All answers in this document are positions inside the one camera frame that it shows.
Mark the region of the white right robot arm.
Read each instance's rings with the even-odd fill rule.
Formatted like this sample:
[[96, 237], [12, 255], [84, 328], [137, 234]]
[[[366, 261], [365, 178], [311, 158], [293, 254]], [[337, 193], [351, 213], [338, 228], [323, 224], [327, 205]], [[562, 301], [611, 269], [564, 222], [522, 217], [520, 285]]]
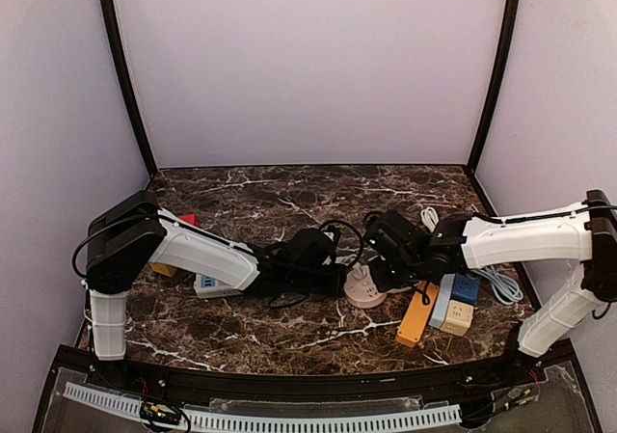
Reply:
[[442, 219], [429, 230], [396, 210], [371, 212], [364, 241], [382, 292], [446, 274], [520, 264], [533, 279], [563, 282], [515, 334], [515, 351], [538, 359], [588, 315], [616, 301], [616, 206], [600, 189], [583, 201], [505, 217], [480, 213]]

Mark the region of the red cube socket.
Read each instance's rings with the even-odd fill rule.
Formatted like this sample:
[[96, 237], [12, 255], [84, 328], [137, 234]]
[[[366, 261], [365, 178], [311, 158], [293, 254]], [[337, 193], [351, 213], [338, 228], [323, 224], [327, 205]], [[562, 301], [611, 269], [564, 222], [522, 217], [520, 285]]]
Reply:
[[196, 214], [181, 215], [178, 219], [194, 227], [198, 227], [200, 225]]

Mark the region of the white multi-socket power strip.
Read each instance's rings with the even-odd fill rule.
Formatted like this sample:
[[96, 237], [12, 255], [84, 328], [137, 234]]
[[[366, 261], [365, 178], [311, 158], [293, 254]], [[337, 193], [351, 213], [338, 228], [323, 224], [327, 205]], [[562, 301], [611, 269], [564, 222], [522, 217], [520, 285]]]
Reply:
[[201, 299], [223, 298], [242, 294], [241, 290], [237, 290], [221, 281], [199, 274], [196, 275], [194, 281], [194, 290]]

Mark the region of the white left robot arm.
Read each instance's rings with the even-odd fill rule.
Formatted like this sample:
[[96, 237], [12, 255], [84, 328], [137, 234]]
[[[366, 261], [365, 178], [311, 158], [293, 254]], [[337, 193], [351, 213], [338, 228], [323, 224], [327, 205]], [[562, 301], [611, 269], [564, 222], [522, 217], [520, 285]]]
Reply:
[[89, 294], [94, 354], [101, 361], [124, 358], [126, 300], [146, 266], [166, 277], [194, 275], [202, 297], [336, 297], [349, 270], [336, 260], [339, 238], [337, 229], [323, 226], [258, 249], [203, 230], [139, 191], [95, 218], [74, 251], [87, 256], [78, 275]]

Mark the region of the pink round socket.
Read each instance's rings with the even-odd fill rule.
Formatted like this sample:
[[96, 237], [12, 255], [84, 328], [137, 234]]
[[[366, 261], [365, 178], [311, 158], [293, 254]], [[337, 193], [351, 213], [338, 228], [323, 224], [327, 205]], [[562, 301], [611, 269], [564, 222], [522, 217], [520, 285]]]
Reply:
[[376, 308], [387, 298], [377, 289], [367, 265], [356, 264], [348, 272], [343, 292], [348, 303], [359, 309]]

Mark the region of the yellow cube socket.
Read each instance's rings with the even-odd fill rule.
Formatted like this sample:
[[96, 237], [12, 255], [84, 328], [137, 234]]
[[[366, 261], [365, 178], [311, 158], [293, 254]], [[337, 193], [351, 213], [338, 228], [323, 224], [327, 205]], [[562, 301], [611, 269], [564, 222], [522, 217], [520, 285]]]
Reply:
[[153, 272], [169, 278], [172, 278], [177, 270], [174, 266], [162, 263], [151, 263], [150, 268]]

